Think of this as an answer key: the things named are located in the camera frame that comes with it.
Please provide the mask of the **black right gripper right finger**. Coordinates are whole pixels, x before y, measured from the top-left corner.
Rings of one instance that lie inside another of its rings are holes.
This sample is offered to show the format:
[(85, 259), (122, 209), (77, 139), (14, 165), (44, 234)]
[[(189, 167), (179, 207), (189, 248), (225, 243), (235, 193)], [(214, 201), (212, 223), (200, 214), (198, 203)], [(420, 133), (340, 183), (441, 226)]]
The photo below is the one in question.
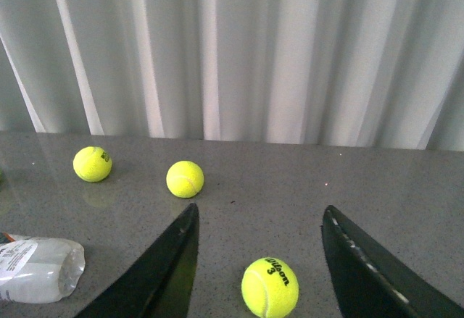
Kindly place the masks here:
[(324, 211), (321, 232), (343, 317), (463, 316), (463, 307), (415, 274), (335, 206)]

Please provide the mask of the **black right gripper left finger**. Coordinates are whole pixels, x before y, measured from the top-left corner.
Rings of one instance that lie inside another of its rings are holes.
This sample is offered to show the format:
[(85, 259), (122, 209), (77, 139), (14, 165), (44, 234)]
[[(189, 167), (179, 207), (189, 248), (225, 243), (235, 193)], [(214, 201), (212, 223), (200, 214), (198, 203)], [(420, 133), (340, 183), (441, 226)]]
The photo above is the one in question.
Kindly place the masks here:
[(78, 317), (187, 317), (196, 274), (199, 210), (189, 204)]

